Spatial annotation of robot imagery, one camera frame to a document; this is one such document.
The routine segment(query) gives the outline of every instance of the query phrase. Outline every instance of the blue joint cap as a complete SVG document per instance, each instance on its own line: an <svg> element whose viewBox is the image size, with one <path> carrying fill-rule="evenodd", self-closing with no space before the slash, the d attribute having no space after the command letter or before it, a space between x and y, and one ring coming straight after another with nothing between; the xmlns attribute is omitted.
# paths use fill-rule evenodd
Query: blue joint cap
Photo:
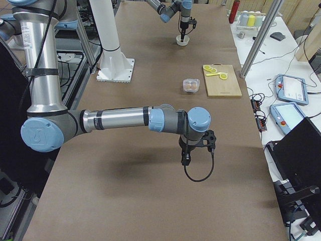
<svg viewBox="0 0 321 241"><path fill-rule="evenodd" d="M76 30L78 27L78 21L71 21L71 22L59 22L56 26L55 29L59 30Z"/></svg>
<svg viewBox="0 0 321 241"><path fill-rule="evenodd" d="M205 132L211 124L210 113L202 107L194 107L188 112L189 125L196 132Z"/></svg>
<svg viewBox="0 0 321 241"><path fill-rule="evenodd" d="M0 16L3 20L16 20L13 14L3 14Z"/></svg>
<svg viewBox="0 0 321 241"><path fill-rule="evenodd" d="M183 2L182 2L182 6L188 10L192 9L192 5L193 5L192 0L183 0Z"/></svg>
<svg viewBox="0 0 321 241"><path fill-rule="evenodd" d="M168 23L169 20L171 20L171 18L169 16L167 16L166 14L161 14L160 15L160 19L164 22L164 23Z"/></svg>
<svg viewBox="0 0 321 241"><path fill-rule="evenodd" d="M64 143L64 134L60 128L41 117L26 120L20 133L26 145L37 152L50 152Z"/></svg>
<svg viewBox="0 0 321 241"><path fill-rule="evenodd" d="M15 6L27 6L30 4L34 4L38 0L8 0L12 5Z"/></svg>
<svg viewBox="0 0 321 241"><path fill-rule="evenodd" d="M162 109L152 109L149 115L148 128L153 132L162 132L165 126L165 115Z"/></svg>
<svg viewBox="0 0 321 241"><path fill-rule="evenodd" d="M7 41L9 40L10 36L0 30L0 38L2 38L4 41Z"/></svg>

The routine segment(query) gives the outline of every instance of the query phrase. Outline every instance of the cutting board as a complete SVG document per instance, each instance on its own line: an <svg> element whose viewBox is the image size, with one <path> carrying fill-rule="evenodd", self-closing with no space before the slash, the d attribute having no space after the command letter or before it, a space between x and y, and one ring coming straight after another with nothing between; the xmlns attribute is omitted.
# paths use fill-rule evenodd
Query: cutting board
<svg viewBox="0 0 321 241"><path fill-rule="evenodd" d="M235 76L233 65L210 65L217 69L217 72L228 73L226 80L220 79L218 75L206 76L209 72L203 69L207 96L208 97L241 97L239 83Z"/></svg>

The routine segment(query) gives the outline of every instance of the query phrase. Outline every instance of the computer monitor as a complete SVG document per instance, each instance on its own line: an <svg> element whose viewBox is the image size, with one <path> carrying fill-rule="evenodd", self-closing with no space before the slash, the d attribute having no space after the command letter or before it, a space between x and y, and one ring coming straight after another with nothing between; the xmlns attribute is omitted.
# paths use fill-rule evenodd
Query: computer monitor
<svg viewBox="0 0 321 241"><path fill-rule="evenodd" d="M273 152L295 191L312 185L321 188L321 133L308 117L291 130ZM321 230L321 194L301 201Z"/></svg>

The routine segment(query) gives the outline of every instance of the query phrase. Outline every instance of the black curtain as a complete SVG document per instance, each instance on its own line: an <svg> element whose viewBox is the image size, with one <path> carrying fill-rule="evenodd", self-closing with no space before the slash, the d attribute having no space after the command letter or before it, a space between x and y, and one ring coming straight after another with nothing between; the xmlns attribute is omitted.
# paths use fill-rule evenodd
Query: black curtain
<svg viewBox="0 0 321 241"><path fill-rule="evenodd" d="M20 136L21 125L27 119L26 110L31 105L28 92L19 115L19 102L27 84L27 79L0 43L0 168L13 181L40 197L49 176L44 166L47 159L58 152L35 152Z"/></svg>

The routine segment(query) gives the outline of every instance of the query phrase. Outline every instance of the red cylinder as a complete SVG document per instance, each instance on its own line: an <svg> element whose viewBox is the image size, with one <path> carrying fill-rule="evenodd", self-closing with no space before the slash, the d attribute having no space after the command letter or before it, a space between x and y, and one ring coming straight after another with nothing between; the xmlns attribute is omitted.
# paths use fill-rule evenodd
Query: red cylinder
<svg viewBox="0 0 321 241"><path fill-rule="evenodd" d="M234 0L233 6L231 9L230 17L229 17L229 22L232 24L234 22L237 10L239 9L240 6L240 0Z"/></svg>

